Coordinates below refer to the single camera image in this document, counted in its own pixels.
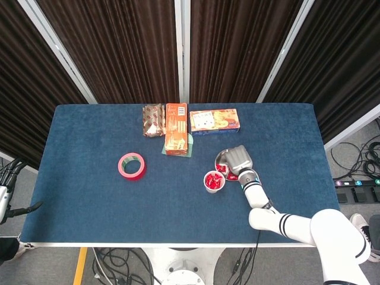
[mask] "black stripe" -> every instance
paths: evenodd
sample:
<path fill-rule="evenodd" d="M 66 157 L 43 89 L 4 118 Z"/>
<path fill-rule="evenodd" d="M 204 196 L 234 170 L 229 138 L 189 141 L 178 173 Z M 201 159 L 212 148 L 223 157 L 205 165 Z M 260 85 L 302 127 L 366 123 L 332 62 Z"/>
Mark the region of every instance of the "black stripe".
<path fill-rule="evenodd" d="M 285 220 L 284 220 L 284 223 L 283 223 L 284 235 L 285 235 L 285 237 L 287 237 L 287 238 L 288 238 L 288 236 L 287 236 L 287 234 L 286 234 L 286 232 L 285 232 L 285 223 L 286 223 L 287 218 L 289 218 L 290 216 L 292 216 L 292 214 L 290 214 L 289 216 L 287 216 L 287 217 L 285 218 Z"/>
<path fill-rule="evenodd" d="M 246 185 L 244 185 L 243 192 L 245 193 L 245 191 L 247 190 L 247 188 L 250 187 L 250 186 L 252 186 L 252 185 L 261 185 L 261 184 L 259 182 L 257 182 L 257 181 L 250 181 Z"/>
<path fill-rule="evenodd" d="M 328 280 L 323 282 L 323 285 L 357 285 L 356 283 L 351 283 L 342 280 Z"/>
<path fill-rule="evenodd" d="M 285 216 L 287 216 L 287 215 L 289 215 L 289 214 L 285 214 L 285 215 L 283 215 L 283 216 L 281 217 L 281 220 L 280 220 L 279 224 L 278 224 L 278 228 L 280 229 L 280 233 L 281 233 L 282 235 L 284 235 L 284 234 L 283 234 L 283 230 L 282 230 L 282 228 L 281 228 L 281 222 L 283 221 L 283 218 L 285 218 Z"/>
<path fill-rule="evenodd" d="M 366 250 L 366 247 L 367 247 L 366 238 L 363 236 L 363 239 L 364 239 L 363 249 L 362 249 L 362 251 L 359 252 L 358 255 L 355 256 L 355 258 L 358 258 L 359 256 L 361 256 L 363 254 L 363 252 Z"/>

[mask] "snack box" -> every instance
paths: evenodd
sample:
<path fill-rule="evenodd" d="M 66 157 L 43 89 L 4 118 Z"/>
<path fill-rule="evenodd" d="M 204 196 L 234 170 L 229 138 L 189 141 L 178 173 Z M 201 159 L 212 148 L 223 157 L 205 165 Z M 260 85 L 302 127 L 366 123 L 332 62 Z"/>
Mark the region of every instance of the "snack box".
<path fill-rule="evenodd" d="M 186 103 L 166 104 L 165 151 L 167 155 L 184 155 L 188 152 L 188 108 Z"/>
<path fill-rule="evenodd" d="M 240 122 L 236 109 L 191 111 L 191 134 L 223 134 L 238 132 Z"/>

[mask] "food package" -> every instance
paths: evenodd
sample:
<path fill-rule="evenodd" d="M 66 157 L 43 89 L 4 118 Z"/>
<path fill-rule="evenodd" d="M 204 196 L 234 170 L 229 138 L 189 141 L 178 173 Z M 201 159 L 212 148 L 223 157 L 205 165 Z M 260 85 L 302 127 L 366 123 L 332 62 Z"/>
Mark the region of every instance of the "food package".
<path fill-rule="evenodd" d="M 146 105 L 142 108 L 142 122 L 146 137 L 165 134 L 165 110 L 162 104 Z"/>
<path fill-rule="evenodd" d="M 188 151 L 187 104 L 166 104 L 165 151 L 167 155 L 184 155 Z"/>
<path fill-rule="evenodd" d="M 240 128 L 236 109 L 191 111 L 191 134 L 222 134 L 238 132 Z"/>

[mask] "curtain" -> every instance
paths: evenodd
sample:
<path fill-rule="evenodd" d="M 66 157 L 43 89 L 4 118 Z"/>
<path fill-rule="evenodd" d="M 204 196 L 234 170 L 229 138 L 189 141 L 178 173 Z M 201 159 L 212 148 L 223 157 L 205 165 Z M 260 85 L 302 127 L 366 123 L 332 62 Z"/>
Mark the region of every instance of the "curtain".
<path fill-rule="evenodd" d="M 37 2 L 99 103 L 179 101 L 173 1 Z"/>
<path fill-rule="evenodd" d="M 380 104 L 380 2 L 316 0 L 265 97 L 314 104 L 326 143 Z"/>
<path fill-rule="evenodd" d="M 0 13 L 0 150 L 38 169 L 55 107 L 87 102 L 17 1 Z"/>
<path fill-rule="evenodd" d="M 302 0 L 192 0 L 190 101 L 255 102 Z"/>

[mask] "chocolate package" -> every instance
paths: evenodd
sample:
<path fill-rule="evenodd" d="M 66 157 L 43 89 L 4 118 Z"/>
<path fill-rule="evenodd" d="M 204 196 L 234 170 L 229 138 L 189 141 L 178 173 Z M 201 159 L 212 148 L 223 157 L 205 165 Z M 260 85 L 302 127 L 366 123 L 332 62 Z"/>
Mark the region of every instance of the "chocolate package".
<path fill-rule="evenodd" d="M 165 134 L 165 109 L 162 104 L 146 105 L 142 108 L 142 122 L 146 137 L 159 137 Z"/>

